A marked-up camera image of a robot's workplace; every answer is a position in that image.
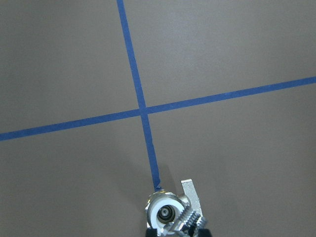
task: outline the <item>gray surface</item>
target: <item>gray surface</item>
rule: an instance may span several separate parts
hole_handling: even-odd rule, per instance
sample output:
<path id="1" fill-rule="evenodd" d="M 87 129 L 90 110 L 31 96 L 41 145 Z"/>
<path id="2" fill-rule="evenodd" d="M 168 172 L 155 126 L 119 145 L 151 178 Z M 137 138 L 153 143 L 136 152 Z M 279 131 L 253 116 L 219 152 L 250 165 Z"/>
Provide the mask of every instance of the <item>gray surface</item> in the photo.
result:
<path id="1" fill-rule="evenodd" d="M 129 0 L 148 106 L 316 75 L 314 0 Z"/>
<path id="2" fill-rule="evenodd" d="M 0 132 L 137 108 L 115 1 L 0 1 Z"/>
<path id="3" fill-rule="evenodd" d="M 150 115 L 159 165 L 193 179 L 215 237 L 315 236 L 315 90 Z"/>
<path id="4" fill-rule="evenodd" d="M 147 105 L 316 76 L 315 1 L 125 3 Z M 0 132 L 137 108 L 115 1 L 0 1 Z M 214 236 L 316 236 L 316 86 L 150 115 Z M 0 236 L 144 236 L 139 118 L 0 142 Z"/>

